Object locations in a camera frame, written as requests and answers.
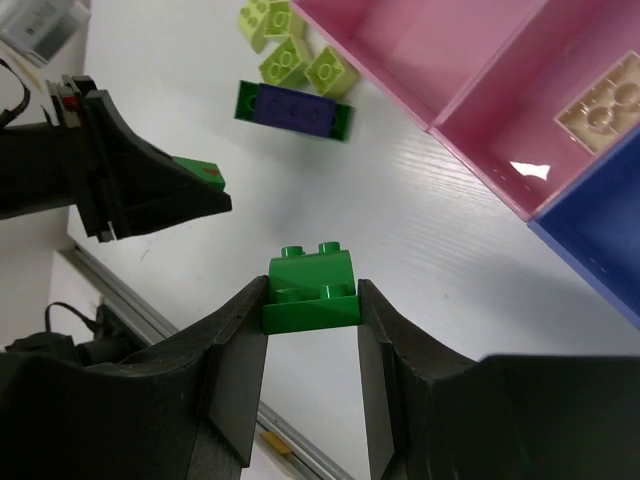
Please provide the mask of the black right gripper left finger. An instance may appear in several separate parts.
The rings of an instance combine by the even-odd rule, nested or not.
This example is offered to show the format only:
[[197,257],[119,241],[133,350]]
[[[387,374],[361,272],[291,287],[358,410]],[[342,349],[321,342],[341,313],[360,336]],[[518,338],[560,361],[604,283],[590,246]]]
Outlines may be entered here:
[[124,360],[202,362],[190,470],[242,470],[250,464],[268,345],[262,332],[268,299],[268,278],[258,276],[217,311]]

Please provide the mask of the small pink container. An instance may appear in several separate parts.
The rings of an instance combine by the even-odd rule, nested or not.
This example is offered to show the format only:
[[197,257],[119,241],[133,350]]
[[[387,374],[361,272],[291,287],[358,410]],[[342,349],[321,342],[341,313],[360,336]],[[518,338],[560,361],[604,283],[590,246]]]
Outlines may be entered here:
[[555,121],[628,51],[639,54],[636,1],[542,1],[436,121],[438,139],[529,220],[599,155]]

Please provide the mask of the purple blue container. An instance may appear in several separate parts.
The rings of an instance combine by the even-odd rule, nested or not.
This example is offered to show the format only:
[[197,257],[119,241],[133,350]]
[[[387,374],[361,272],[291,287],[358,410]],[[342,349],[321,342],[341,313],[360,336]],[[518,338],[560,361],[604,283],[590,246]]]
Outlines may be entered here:
[[630,324],[639,326],[637,131],[528,226]]

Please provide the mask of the green lego under blue brick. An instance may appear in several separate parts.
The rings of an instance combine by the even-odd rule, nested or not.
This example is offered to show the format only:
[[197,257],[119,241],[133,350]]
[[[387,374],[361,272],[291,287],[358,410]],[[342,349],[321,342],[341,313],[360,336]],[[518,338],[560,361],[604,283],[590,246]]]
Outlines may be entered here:
[[344,142],[354,109],[318,95],[242,80],[234,118],[313,137]]

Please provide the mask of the dark blue lego brick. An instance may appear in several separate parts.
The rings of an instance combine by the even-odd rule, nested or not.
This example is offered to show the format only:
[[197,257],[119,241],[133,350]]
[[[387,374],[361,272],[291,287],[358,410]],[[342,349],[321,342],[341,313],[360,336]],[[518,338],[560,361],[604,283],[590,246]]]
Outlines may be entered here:
[[256,123],[328,138],[335,102],[269,84],[259,84],[253,119]]

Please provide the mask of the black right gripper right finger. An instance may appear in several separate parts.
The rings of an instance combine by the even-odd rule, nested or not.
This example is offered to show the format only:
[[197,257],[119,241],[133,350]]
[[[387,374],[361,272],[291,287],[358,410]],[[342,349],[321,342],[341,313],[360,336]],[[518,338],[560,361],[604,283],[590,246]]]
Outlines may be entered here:
[[435,382],[475,364],[404,317],[370,280],[358,282],[357,328],[373,478],[432,478]]

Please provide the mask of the green stepped lego assembly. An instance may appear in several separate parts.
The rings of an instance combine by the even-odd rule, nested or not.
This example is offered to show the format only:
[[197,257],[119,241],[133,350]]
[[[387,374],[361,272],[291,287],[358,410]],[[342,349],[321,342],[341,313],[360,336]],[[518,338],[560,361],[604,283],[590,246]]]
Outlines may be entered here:
[[323,242],[315,253],[286,246],[269,264],[269,301],[262,310],[266,335],[357,326],[359,297],[350,252]]

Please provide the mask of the green sloped lego piece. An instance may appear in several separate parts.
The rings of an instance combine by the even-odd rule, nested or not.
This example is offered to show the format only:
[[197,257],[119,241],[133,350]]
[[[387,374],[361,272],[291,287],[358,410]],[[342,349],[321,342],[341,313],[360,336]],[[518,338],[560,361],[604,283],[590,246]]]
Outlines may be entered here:
[[223,192],[225,190],[225,179],[215,163],[184,157],[174,157],[173,161],[211,185],[216,191]]

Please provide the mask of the beige lego brick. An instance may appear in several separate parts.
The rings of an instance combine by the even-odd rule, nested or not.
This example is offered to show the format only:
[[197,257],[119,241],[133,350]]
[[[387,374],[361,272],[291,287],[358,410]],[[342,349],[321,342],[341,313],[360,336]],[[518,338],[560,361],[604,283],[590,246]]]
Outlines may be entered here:
[[639,54],[628,51],[555,121],[592,155],[617,142],[639,123]]

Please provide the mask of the aluminium front rail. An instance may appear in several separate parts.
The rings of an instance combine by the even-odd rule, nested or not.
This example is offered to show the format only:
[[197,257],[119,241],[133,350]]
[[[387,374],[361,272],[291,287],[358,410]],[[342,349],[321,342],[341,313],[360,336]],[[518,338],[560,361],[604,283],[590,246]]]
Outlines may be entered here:
[[260,398],[267,338],[261,332],[258,303],[266,296],[265,281],[251,282],[218,311],[180,330],[87,252],[74,248],[60,255],[100,293],[104,319],[142,344],[125,362],[145,379],[197,367],[192,415],[199,430],[188,478],[239,478],[254,444],[270,451],[290,447],[283,460],[304,479],[349,478]]

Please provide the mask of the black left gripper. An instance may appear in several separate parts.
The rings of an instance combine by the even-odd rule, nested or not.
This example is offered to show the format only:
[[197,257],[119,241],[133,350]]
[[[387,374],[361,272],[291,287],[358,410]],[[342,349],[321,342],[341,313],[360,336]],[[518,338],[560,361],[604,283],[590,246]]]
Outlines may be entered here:
[[[76,206],[101,242],[232,210],[231,197],[129,127],[88,76],[47,84],[54,112],[13,126],[31,99],[1,112],[1,218]],[[99,100],[99,120],[97,101]]]

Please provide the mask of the large pink container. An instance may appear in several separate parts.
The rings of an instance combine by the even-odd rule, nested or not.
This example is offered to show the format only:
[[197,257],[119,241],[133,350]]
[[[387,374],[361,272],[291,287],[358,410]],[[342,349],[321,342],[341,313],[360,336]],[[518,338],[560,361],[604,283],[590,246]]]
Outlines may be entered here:
[[424,131],[539,1],[296,1],[294,10]]

